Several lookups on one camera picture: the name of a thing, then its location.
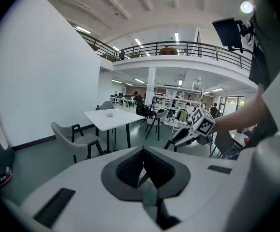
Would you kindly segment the round ceiling lamp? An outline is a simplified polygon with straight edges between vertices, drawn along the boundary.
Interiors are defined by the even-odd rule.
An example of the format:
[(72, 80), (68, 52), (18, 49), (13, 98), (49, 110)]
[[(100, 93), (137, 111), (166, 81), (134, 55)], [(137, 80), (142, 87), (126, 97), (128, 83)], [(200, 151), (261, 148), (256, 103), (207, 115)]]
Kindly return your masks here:
[(245, 14), (250, 14), (253, 12), (254, 6), (250, 1), (243, 1), (240, 5), (240, 9)]

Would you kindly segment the row of office desks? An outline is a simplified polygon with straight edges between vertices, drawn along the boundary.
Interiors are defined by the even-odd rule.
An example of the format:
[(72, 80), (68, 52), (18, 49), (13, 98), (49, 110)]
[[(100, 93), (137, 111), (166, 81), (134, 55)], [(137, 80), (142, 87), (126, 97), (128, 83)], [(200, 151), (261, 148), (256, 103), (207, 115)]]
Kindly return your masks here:
[(125, 96), (118, 96), (117, 94), (111, 95), (110, 101), (115, 105), (135, 107), (135, 100), (134, 100), (134, 96), (132, 95), (125, 95)]

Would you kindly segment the white metal shelf rack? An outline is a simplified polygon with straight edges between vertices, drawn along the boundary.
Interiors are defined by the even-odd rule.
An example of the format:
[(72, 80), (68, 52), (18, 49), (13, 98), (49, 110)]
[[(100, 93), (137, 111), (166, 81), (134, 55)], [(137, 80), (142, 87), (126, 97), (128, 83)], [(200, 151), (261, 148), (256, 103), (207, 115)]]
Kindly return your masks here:
[(179, 111), (186, 110), (187, 116), (190, 116), (196, 108), (203, 104), (204, 90), (202, 88), (189, 89), (181, 86), (157, 85), (155, 89), (153, 96), (154, 109), (156, 111), (163, 109), (172, 112), (172, 115), (168, 115), (164, 122), (165, 125), (172, 128), (172, 131), (178, 130), (184, 124), (177, 118)]

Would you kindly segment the large yellow round object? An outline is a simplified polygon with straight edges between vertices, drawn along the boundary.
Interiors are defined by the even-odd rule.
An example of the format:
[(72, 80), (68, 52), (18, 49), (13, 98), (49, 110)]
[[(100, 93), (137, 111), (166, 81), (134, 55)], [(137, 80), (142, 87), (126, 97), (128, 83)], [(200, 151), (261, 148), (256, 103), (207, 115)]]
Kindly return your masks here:
[(179, 55), (179, 51), (176, 50), (175, 48), (173, 47), (170, 47), (170, 46), (165, 46), (164, 48), (162, 48), (160, 51), (159, 51), (159, 55)]

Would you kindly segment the white marble square table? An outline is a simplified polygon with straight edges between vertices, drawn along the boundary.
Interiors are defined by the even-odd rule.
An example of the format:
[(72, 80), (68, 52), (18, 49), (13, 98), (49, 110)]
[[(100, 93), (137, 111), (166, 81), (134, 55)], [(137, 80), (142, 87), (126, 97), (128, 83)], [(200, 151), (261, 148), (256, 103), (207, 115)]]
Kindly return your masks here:
[(96, 136), (99, 136), (99, 131), (106, 132), (106, 144), (107, 144), (107, 152), (110, 153), (110, 144), (109, 144), (109, 131), (111, 129), (115, 129), (120, 126), (126, 127), (126, 136), (127, 136), (127, 146), (131, 148), (131, 139), (130, 139), (130, 124), (136, 121), (143, 119), (143, 116), (139, 116), (134, 113), (127, 112), (125, 110), (121, 110), (115, 108), (116, 116), (115, 117), (107, 117), (106, 112), (108, 110), (95, 110), (95, 111), (86, 111), (83, 114), (92, 122), (92, 124), (96, 127)]

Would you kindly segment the person's right forearm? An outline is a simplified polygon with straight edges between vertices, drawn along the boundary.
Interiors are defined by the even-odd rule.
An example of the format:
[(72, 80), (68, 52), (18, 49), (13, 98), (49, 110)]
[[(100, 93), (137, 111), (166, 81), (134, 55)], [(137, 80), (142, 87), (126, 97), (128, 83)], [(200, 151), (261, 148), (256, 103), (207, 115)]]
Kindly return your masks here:
[(265, 102), (261, 93), (243, 108), (215, 119), (213, 132), (231, 131), (248, 128), (261, 122), (265, 116)]

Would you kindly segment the black mezzanine railing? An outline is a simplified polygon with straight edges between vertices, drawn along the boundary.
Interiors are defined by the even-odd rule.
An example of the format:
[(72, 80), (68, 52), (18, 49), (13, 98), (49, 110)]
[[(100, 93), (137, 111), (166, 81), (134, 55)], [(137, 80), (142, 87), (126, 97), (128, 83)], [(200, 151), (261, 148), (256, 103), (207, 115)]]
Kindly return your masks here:
[(86, 43), (97, 53), (98, 56), (110, 61), (117, 62), (125, 59), (159, 56), (159, 51), (166, 45), (179, 51), (179, 56), (190, 56), (198, 58), (209, 58), (216, 61), (223, 61), (238, 67), (241, 70), (249, 71), (251, 68), (251, 59), (236, 53), (230, 52), (219, 46), (182, 41), (175, 43), (174, 41), (161, 41), (145, 43), (143, 45), (136, 44), (127, 48), (117, 48), (109, 46), (102, 41), (88, 35), (87, 33), (76, 29)]

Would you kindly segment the beige chair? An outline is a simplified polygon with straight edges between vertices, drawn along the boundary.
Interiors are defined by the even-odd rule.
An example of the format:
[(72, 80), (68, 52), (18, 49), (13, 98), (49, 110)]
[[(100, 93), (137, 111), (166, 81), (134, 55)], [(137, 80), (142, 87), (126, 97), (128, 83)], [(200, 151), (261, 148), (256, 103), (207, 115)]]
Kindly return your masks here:
[(108, 109), (114, 109), (114, 105), (111, 101), (105, 101), (102, 105), (97, 105), (96, 110), (108, 110)]
[(72, 154), (74, 163), (77, 157), (91, 159), (108, 153), (107, 144), (93, 134), (84, 134), (79, 124), (62, 127), (51, 122), (51, 128), (62, 148)]
[(158, 141), (160, 140), (160, 125), (165, 122), (167, 119), (169, 111), (164, 110), (161, 113), (156, 113), (152, 117), (147, 118), (147, 127), (146, 131), (149, 129), (147, 132), (147, 135), (145, 139), (148, 139), (148, 136), (152, 130), (153, 127), (155, 127), (155, 132), (157, 133)]
[(169, 149), (170, 146), (173, 146), (174, 152), (185, 155), (223, 159), (234, 148), (235, 143), (230, 132), (226, 131), (213, 133), (212, 136), (209, 136), (208, 143), (205, 145), (195, 140), (190, 145), (176, 147), (169, 140), (164, 149)]

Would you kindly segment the yellow-green backpack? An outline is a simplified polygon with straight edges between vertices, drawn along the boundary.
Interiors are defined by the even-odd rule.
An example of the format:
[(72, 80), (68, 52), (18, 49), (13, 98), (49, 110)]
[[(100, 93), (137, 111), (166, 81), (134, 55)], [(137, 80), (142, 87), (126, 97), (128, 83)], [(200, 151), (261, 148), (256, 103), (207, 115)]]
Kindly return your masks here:
[(181, 122), (186, 122), (188, 120), (188, 112), (185, 109), (180, 109), (177, 114), (177, 120)]

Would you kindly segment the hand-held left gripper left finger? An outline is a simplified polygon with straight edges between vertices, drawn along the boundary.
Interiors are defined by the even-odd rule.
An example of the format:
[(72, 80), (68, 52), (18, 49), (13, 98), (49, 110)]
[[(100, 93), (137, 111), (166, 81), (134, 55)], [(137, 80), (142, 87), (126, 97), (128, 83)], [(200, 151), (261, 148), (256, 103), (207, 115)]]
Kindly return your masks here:
[(119, 150), (70, 166), (33, 191), (21, 209), (34, 216), (57, 191), (67, 188), (75, 194), (53, 225), (55, 232), (159, 232), (141, 203), (121, 201), (102, 184), (103, 167), (131, 151)]

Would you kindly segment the black office chair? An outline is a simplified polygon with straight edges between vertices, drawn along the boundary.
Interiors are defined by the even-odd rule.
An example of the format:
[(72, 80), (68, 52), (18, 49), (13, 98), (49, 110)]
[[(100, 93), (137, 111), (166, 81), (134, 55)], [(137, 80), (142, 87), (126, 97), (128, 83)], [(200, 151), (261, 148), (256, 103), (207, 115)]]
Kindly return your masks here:
[(154, 116), (156, 116), (155, 105), (144, 105), (144, 107), (140, 111), (140, 116), (144, 117), (144, 119), (140, 122), (140, 125), (142, 125), (142, 123), (148, 118), (153, 118)]

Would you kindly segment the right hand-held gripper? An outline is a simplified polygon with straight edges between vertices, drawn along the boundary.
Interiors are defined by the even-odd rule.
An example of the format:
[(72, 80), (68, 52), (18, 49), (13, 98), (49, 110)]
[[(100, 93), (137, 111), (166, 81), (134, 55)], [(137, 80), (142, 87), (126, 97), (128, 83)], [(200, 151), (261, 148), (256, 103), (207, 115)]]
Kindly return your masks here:
[(175, 147), (190, 145), (194, 140), (201, 145), (209, 144), (215, 123), (209, 111), (198, 107), (188, 119), (190, 127), (181, 127), (173, 136), (172, 142)]

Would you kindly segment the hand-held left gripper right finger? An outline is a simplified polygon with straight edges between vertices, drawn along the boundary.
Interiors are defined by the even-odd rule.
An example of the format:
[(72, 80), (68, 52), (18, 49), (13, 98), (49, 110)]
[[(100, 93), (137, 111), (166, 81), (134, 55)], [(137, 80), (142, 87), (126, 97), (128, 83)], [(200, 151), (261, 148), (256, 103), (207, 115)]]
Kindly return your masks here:
[(183, 163), (191, 173), (180, 195), (164, 200), (169, 215), (181, 222), (163, 232), (226, 232), (229, 215), (248, 176), (253, 148), (243, 150), (237, 160), (152, 149)]

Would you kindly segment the person's black shirt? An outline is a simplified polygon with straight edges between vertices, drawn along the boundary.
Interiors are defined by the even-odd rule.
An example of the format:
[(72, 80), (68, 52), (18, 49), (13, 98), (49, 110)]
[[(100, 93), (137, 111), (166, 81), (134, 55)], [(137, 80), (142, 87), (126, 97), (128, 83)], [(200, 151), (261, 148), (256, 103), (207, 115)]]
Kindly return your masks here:
[(266, 91), (280, 72), (280, 17), (271, 0), (253, 0), (256, 38), (249, 79)]

